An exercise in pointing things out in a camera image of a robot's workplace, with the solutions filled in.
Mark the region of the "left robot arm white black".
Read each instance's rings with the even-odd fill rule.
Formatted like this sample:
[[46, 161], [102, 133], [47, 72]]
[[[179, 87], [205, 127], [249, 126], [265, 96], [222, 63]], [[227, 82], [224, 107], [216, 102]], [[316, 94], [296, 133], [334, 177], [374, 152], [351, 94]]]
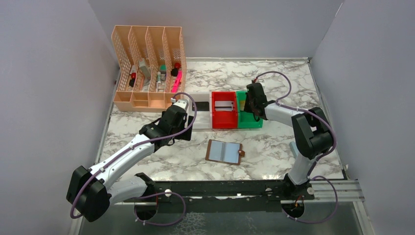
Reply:
[[100, 218], [111, 204], [142, 196], [149, 178], [119, 178], [142, 159], [176, 140], [191, 139], [194, 116], [187, 114], [188, 102], [180, 99], [164, 111], [160, 118], [144, 125], [139, 133], [108, 159], [85, 168], [79, 166], [71, 176], [66, 199], [71, 203], [70, 217], [85, 217], [89, 222]]

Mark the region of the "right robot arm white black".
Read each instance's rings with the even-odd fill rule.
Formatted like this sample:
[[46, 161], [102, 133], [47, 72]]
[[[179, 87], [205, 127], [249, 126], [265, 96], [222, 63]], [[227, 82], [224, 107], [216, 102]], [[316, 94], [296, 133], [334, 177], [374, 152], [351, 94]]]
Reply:
[[294, 108], [267, 100], [260, 83], [247, 85], [244, 111], [263, 120], [277, 121], [294, 130], [298, 154], [291, 170], [284, 176], [281, 190], [292, 194], [302, 190], [309, 182], [309, 176], [317, 161], [331, 153], [337, 144], [333, 129], [323, 110]]

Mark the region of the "brown leather card holder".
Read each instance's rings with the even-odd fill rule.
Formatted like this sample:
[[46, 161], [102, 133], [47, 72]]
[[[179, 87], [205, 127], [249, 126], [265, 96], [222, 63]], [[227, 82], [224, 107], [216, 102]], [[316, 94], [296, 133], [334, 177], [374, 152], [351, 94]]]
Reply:
[[245, 151], [242, 147], [241, 143], [209, 140], [205, 160], [240, 165], [241, 159], [245, 156]]

